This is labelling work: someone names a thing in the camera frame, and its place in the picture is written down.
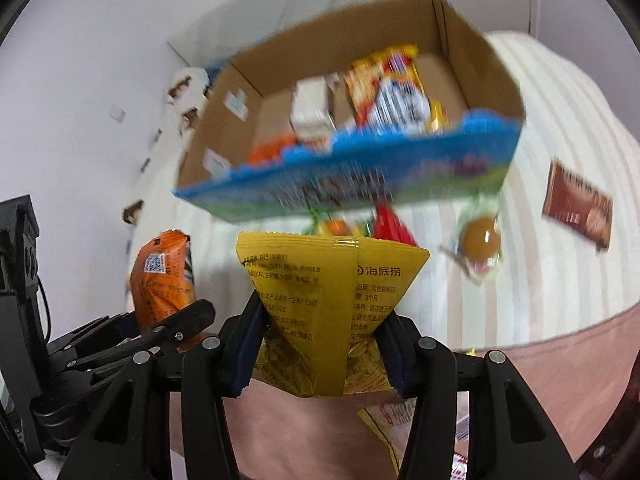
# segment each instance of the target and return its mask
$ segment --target yellow snack bag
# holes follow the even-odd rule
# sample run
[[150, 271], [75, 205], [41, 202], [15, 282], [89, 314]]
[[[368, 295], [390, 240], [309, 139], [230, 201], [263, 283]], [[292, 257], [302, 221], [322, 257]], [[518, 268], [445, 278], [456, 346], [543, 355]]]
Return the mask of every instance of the yellow snack bag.
[[299, 397], [390, 389], [372, 333], [427, 250], [365, 237], [244, 232], [236, 252], [274, 321], [255, 378]]
[[414, 60], [418, 46], [390, 46], [352, 64], [344, 76], [356, 126], [423, 124], [439, 134], [449, 124], [442, 104], [427, 97]]

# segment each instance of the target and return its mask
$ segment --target orange wrapper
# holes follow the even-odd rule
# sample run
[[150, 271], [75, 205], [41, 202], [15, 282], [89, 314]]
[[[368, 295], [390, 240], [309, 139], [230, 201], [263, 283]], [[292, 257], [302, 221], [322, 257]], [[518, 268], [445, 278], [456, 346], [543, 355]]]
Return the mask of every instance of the orange wrapper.
[[344, 82], [356, 126], [424, 126], [440, 133], [449, 121], [439, 101], [427, 98], [415, 67], [417, 45], [392, 46], [353, 63]]
[[172, 230], [151, 240], [140, 249], [129, 283], [140, 332], [193, 303], [191, 239]]
[[249, 154], [249, 164], [265, 164], [267, 162], [277, 162], [280, 160], [280, 153], [288, 146], [295, 146], [298, 138], [294, 132], [286, 132], [277, 136], [271, 142], [260, 144], [252, 149]]

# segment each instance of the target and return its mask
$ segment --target striped bedsheet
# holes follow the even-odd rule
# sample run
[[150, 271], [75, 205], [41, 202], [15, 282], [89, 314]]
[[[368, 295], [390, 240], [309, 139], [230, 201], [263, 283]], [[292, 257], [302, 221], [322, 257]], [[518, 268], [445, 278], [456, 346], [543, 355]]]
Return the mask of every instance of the striped bedsheet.
[[[527, 123], [503, 187], [504, 265], [495, 281], [474, 285], [438, 247], [452, 235], [465, 200], [414, 203], [397, 211], [432, 257], [398, 306], [423, 335], [451, 348], [505, 347], [554, 338], [597, 324], [640, 298], [640, 147], [610, 111], [596, 84], [575, 65], [533, 38], [488, 35], [514, 78]], [[551, 158], [613, 195], [610, 249], [543, 219]], [[145, 198], [129, 267], [139, 248], [159, 231], [191, 235], [200, 298], [218, 311], [214, 328], [239, 313], [252, 286], [238, 264], [242, 230], [299, 232], [308, 218], [231, 225], [175, 199], [170, 192], [179, 154]]]

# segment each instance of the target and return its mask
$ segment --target snack package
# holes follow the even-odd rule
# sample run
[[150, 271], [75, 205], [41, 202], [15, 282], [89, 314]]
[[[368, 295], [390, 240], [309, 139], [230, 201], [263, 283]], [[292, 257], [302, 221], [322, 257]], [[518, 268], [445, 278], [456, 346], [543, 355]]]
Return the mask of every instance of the snack package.
[[476, 284], [493, 277], [501, 264], [498, 210], [497, 198], [477, 195], [461, 211], [454, 237], [444, 248]]
[[[415, 399], [403, 402], [388, 402], [363, 408], [358, 416], [376, 436], [386, 444], [391, 463], [396, 475], [400, 473], [400, 466], [404, 458], [411, 424], [414, 420]], [[456, 440], [468, 439], [468, 393], [458, 394], [458, 421], [456, 423]], [[466, 477], [466, 458], [456, 453], [451, 467], [451, 480], [464, 480]]]
[[323, 237], [333, 236], [371, 236], [370, 222], [346, 222], [341, 216], [325, 211], [311, 209], [313, 223], [305, 229], [303, 235]]
[[427, 250], [367, 237], [242, 232], [236, 252], [274, 322], [254, 378], [299, 397], [391, 389], [372, 333]]
[[294, 132], [286, 132], [280, 136], [259, 144], [252, 149], [247, 163], [252, 165], [269, 164], [280, 161], [280, 153], [285, 148], [298, 145], [298, 138]]
[[333, 96], [336, 80], [334, 73], [296, 83], [289, 120], [301, 142], [326, 142], [335, 131]]
[[406, 225], [398, 218], [391, 206], [385, 203], [376, 204], [376, 219], [373, 222], [371, 236], [379, 240], [394, 240], [403, 244], [418, 246]]
[[597, 250], [609, 249], [612, 198], [567, 170], [557, 159], [549, 168], [542, 214], [578, 231], [594, 242]]
[[389, 47], [353, 63], [344, 76], [358, 127], [392, 124], [409, 135], [439, 132], [442, 106], [427, 99], [415, 69], [416, 45]]
[[140, 331], [193, 303], [191, 239], [172, 230], [151, 240], [140, 249], [129, 284]]

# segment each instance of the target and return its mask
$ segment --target cable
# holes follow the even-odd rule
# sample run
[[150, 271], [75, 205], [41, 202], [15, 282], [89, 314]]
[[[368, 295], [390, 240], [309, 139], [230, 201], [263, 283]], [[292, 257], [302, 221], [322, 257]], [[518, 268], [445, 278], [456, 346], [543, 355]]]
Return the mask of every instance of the cable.
[[38, 286], [40, 287], [40, 293], [42, 294], [42, 299], [44, 301], [44, 310], [47, 313], [47, 335], [44, 338], [44, 344], [49, 344], [49, 339], [51, 339], [51, 313], [49, 311], [49, 301], [47, 301], [47, 295], [44, 292], [44, 287], [42, 286], [42, 280], [38, 276]]

